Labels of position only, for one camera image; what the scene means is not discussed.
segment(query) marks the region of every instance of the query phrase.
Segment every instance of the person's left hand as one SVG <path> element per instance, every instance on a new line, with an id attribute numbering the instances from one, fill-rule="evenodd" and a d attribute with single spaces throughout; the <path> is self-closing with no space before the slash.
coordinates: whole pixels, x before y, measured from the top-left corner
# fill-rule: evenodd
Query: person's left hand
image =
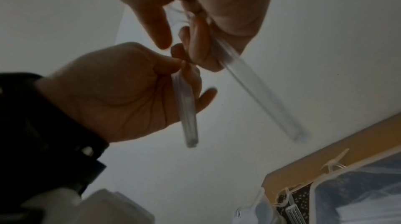
<path id="1" fill-rule="evenodd" d="M 84 55 L 36 82 L 40 92 L 78 123 L 108 142 L 136 139 L 178 122 L 171 74 L 182 69 L 192 86 L 197 112 L 217 94 L 201 94 L 199 69 L 182 57 L 182 44 L 172 57 L 138 43 L 124 43 Z"/>

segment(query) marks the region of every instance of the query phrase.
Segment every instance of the pinky finger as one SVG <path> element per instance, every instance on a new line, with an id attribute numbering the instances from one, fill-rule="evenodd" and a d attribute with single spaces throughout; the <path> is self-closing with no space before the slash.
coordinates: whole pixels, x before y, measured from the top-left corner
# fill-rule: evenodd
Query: pinky finger
<path id="1" fill-rule="evenodd" d="M 217 89 L 210 88 L 206 90 L 197 100 L 195 100 L 196 112 L 199 113 L 204 110 L 217 95 Z"/>

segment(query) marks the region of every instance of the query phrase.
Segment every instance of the hand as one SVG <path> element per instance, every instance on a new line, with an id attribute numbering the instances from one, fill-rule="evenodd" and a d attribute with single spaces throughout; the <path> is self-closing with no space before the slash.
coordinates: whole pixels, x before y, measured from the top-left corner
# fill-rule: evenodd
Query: hand
<path id="1" fill-rule="evenodd" d="M 172 56 L 184 53 L 175 45 Z M 136 139 L 178 122 L 171 74 L 182 69 L 192 86 L 198 112 L 217 90 L 200 95 L 199 69 L 157 54 L 137 43 L 124 43 L 84 55 L 36 82 L 45 97 L 78 123 L 108 142 Z"/>
<path id="2" fill-rule="evenodd" d="M 128 4 L 159 48 L 168 48 L 172 38 L 162 6 L 174 0 L 121 0 Z M 249 41 L 258 33 L 270 0 L 181 0 L 185 10 L 198 16 L 210 17 L 214 31 L 242 53 Z M 184 28 L 180 37 L 188 50 L 188 60 L 201 67 L 221 69 L 211 56 L 209 26 L 201 17 Z"/>

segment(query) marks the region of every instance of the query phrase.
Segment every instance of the black sleeve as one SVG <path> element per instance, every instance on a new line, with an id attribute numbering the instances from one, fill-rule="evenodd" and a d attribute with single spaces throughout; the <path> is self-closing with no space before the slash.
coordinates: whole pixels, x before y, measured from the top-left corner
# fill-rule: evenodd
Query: black sleeve
<path id="1" fill-rule="evenodd" d="M 0 74 L 2 209 L 58 187 L 82 193 L 105 169 L 97 158 L 108 143 L 47 101 L 33 85 L 39 78 Z"/>

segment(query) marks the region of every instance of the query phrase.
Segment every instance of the wooden edge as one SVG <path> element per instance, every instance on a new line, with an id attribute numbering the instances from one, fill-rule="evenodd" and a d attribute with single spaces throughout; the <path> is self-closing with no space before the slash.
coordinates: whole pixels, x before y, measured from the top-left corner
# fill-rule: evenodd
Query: wooden edge
<path id="1" fill-rule="evenodd" d="M 348 166 L 398 145 L 401 145 L 401 113 L 271 172 L 265 177 L 262 187 L 270 202 L 275 203 L 276 196 L 285 187 L 312 182 L 327 172 L 320 168 L 346 148 L 350 150 L 341 159 L 341 164 Z"/>

